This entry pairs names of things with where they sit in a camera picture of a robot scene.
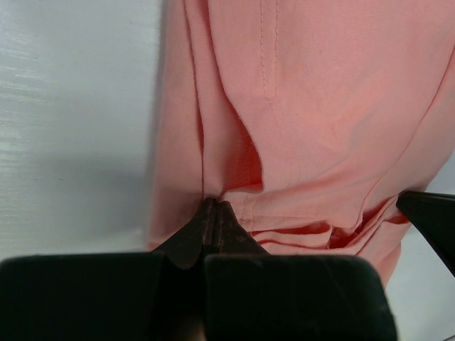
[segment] pink shirt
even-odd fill
[[[203,197],[273,254],[357,254],[387,283],[455,146],[455,1],[173,0],[153,249]]]

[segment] crumpled fabric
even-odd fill
[[[395,207],[455,146],[455,1],[172,0],[149,247],[205,197],[273,254],[387,283]]]

